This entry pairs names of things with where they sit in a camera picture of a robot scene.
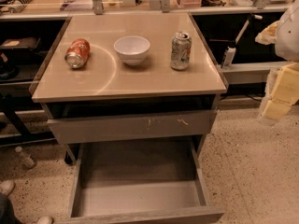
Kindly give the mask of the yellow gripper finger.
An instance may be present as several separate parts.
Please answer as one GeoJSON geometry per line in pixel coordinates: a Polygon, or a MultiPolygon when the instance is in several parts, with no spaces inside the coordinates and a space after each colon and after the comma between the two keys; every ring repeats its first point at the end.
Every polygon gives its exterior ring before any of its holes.
{"type": "Polygon", "coordinates": [[[278,28],[278,21],[272,22],[266,28],[264,28],[260,33],[258,33],[255,37],[255,41],[257,43],[263,45],[270,45],[276,43],[276,32],[278,28]]]}

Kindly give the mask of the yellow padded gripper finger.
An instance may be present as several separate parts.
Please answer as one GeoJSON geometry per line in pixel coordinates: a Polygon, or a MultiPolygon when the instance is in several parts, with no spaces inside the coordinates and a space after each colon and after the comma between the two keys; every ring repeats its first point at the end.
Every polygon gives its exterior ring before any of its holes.
{"type": "Polygon", "coordinates": [[[261,102],[262,121],[280,121],[299,101],[299,63],[272,69],[261,102]]]}

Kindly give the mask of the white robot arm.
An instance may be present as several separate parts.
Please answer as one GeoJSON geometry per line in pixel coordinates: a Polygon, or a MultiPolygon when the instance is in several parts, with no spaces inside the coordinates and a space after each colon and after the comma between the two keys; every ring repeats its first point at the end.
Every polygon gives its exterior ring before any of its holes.
{"type": "Polygon", "coordinates": [[[276,55],[288,62],[269,72],[259,109],[259,121],[274,125],[299,101],[299,0],[278,21],[258,33],[255,41],[274,44],[276,55]]]}

